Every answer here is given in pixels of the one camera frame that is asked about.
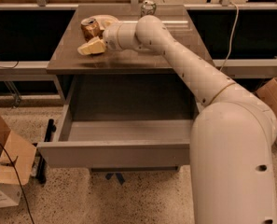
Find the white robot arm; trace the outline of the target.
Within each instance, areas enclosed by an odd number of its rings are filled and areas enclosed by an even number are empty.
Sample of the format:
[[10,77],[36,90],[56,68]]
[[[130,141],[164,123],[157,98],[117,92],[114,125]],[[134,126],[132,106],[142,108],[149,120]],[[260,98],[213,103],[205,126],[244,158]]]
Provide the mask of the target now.
[[277,224],[271,147],[277,118],[269,106],[176,41],[155,16],[107,22],[78,52],[151,50],[201,102],[191,129],[190,169],[196,224]]

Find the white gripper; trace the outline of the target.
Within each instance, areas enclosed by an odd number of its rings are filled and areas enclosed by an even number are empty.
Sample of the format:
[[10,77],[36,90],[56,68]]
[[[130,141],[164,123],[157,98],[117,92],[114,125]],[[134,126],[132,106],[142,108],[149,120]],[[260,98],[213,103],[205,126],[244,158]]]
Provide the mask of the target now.
[[114,51],[125,49],[138,50],[141,43],[136,36],[136,24],[115,22],[114,20],[102,21],[104,28],[103,39],[99,36],[77,48],[81,55],[104,53],[106,47]]

